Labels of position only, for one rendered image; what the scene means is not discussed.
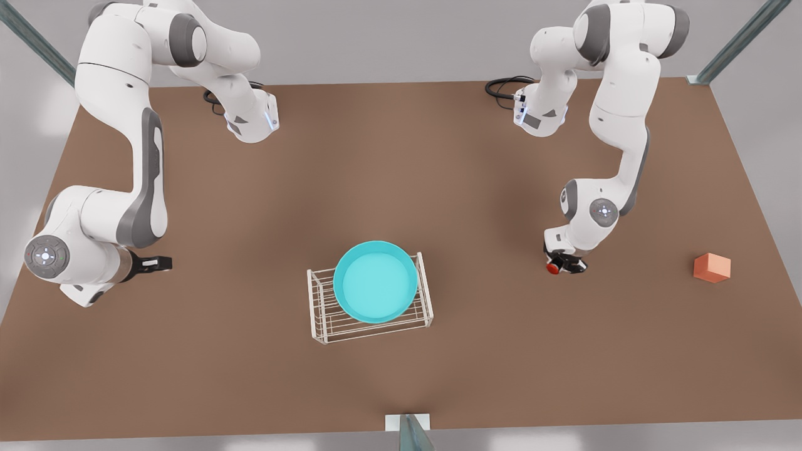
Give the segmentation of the turquoise plate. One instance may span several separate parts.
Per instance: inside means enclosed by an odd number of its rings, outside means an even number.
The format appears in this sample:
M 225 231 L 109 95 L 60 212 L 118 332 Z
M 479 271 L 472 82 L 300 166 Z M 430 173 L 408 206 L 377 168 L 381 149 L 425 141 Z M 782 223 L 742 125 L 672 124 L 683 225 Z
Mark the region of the turquoise plate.
M 412 257 L 390 242 L 353 246 L 333 272 L 333 294 L 353 319 L 389 322 L 412 305 L 419 277 Z

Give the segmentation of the orange cube block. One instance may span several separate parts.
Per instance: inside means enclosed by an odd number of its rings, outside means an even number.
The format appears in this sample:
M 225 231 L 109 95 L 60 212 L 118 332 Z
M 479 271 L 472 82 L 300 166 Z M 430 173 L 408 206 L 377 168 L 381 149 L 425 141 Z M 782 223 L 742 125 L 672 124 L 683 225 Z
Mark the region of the orange cube block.
M 730 279 L 731 260 L 713 253 L 701 255 L 694 259 L 693 276 L 710 283 Z

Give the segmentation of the silver frame post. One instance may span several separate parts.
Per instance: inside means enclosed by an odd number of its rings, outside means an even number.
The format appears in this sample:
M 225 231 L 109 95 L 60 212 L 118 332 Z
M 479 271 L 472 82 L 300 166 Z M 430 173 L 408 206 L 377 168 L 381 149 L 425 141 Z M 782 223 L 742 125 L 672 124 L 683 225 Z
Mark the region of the silver frame post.
M 26 43 L 70 86 L 75 86 L 75 67 L 20 14 L 8 0 L 0 0 L 0 22 Z
M 733 35 L 729 42 L 696 75 L 687 75 L 688 85 L 709 86 L 754 39 L 773 22 L 793 0 L 765 0 L 750 20 Z
M 398 432 L 398 451 L 435 451 L 428 413 L 386 415 L 385 430 Z

